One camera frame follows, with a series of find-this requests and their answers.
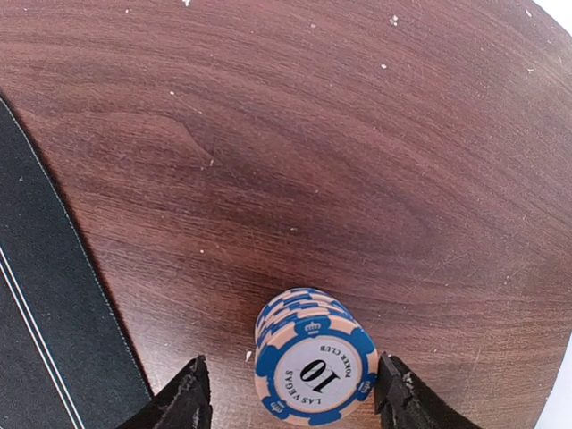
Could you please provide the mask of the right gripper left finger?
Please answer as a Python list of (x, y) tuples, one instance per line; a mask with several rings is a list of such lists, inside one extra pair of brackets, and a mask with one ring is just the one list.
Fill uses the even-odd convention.
[(206, 357), (198, 355), (118, 429), (209, 429), (213, 415), (210, 401)]

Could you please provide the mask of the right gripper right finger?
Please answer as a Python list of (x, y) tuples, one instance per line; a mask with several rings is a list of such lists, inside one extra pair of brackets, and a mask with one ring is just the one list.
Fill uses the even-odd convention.
[(397, 356), (379, 358), (374, 386), (374, 412), (381, 428), (479, 429), (451, 408)]

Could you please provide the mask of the round black poker mat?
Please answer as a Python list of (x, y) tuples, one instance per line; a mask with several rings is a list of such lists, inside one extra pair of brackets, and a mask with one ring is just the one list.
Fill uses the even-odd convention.
[(2, 105), (2, 427), (115, 428), (149, 398), (63, 199)]

